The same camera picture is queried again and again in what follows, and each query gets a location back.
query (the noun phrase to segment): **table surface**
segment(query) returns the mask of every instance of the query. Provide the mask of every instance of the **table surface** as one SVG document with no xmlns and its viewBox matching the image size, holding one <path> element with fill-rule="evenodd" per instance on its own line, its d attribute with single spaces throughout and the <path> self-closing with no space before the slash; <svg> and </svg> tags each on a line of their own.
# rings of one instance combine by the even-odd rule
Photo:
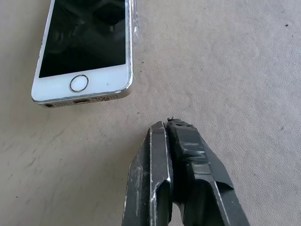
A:
<svg viewBox="0 0 301 226">
<path fill-rule="evenodd" d="M 140 0 L 133 93 L 51 110 L 30 96 L 49 4 L 0 2 L 1 226 L 120 225 L 129 164 L 171 116 L 223 161 L 251 225 L 300 225 L 299 0 Z"/>
</svg>

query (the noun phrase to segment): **phone screen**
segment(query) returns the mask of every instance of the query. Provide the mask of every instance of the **phone screen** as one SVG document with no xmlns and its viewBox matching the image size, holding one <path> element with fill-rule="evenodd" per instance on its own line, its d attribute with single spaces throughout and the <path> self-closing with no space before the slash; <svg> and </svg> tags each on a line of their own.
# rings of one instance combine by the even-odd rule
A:
<svg viewBox="0 0 301 226">
<path fill-rule="evenodd" d="M 40 78 L 124 65 L 126 0 L 55 0 Z"/>
</svg>

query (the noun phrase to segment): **scratch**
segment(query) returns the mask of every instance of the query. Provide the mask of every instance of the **scratch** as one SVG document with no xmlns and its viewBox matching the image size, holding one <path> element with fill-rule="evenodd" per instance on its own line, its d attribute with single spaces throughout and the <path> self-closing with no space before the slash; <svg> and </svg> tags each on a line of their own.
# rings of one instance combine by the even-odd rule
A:
<svg viewBox="0 0 301 226">
<path fill-rule="evenodd" d="M 138 210 L 139 210 L 139 190 L 140 190 L 140 182 L 142 181 L 143 177 L 143 168 L 142 166 L 137 167 L 137 181 L 136 181 L 136 189 L 137 189 L 137 195 L 136 195 L 136 216 L 138 216 Z"/>
<path fill-rule="evenodd" d="M 49 143 L 52 143 L 55 139 L 57 139 L 60 135 L 62 135 L 65 132 L 65 129 L 63 129 L 59 134 L 56 134 L 53 136 L 53 138 L 50 140 Z"/>
<path fill-rule="evenodd" d="M 35 131 L 33 134 L 31 134 L 30 138 L 33 138 L 35 135 L 37 135 L 38 131 Z"/>
<path fill-rule="evenodd" d="M 10 144 L 8 147 L 4 148 L 3 151 L 1 152 L 1 154 L 7 152 L 10 148 L 13 147 L 13 145 L 14 144 Z"/>
<path fill-rule="evenodd" d="M 25 169 L 28 167 L 31 167 L 33 163 L 36 161 L 37 157 L 35 157 L 27 166 L 25 166 Z"/>
<path fill-rule="evenodd" d="M 11 179 L 12 176 L 13 176 L 13 175 L 10 175 L 9 178 L 8 178 L 8 180 Z"/>
<path fill-rule="evenodd" d="M 131 168 L 132 168 L 132 164 L 130 164 L 130 167 L 128 169 L 128 174 L 130 175 L 131 172 Z M 126 212 L 126 207 L 127 207 L 127 190 L 126 190 L 126 199 L 124 201 L 124 208 L 123 208 L 123 215 L 122 215 L 122 220 L 124 219 L 124 214 Z"/>
</svg>

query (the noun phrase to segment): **speaker grille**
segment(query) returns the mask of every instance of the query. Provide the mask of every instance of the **speaker grille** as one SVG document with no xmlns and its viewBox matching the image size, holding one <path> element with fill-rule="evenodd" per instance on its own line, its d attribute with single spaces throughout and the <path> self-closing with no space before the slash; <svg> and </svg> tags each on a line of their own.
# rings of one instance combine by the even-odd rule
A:
<svg viewBox="0 0 301 226">
<path fill-rule="evenodd" d="M 90 103 L 93 103 L 93 102 L 114 100 L 114 99 L 118 99 L 118 98 L 119 98 L 118 95 L 111 95 L 111 96 L 106 96 L 106 97 L 92 97 L 92 98 L 83 98 L 83 99 L 89 100 Z M 75 105 L 75 103 L 74 103 L 74 101 L 67 101 L 67 102 L 53 103 L 52 105 L 53 105 L 53 107 L 63 107 L 63 106 L 68 106 L 68 105 Z"/>
<path fill-rule="evenodd" d="M 106 97 L 93 97 L 90 99 L 91 102 L 108 101 L 118 99 L 118 95 L 106 96 Z"/>
<path fill-rule="evenodd" d="M 70 102 L 60 102 L 60 103 L 56 103 L 56 104 L 53 104 L 54 107 L 62 107 L 62 106 L 67 106 L 67 105 L 72 105 L 72 101 Z"/>
</svg>

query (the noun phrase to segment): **smartphone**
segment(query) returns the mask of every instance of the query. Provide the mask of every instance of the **smartphone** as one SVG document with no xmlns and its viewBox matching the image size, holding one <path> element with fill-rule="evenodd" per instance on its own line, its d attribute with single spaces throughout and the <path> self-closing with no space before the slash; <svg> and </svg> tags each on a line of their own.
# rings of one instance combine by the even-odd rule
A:
<svg viewBox="0 0 301 226">
<path fill-rule="evenodd" d="M 34 102 L 54 108 L 122 98 L 133 77 L 128 0 L 51 0 Z"/>
</svg>

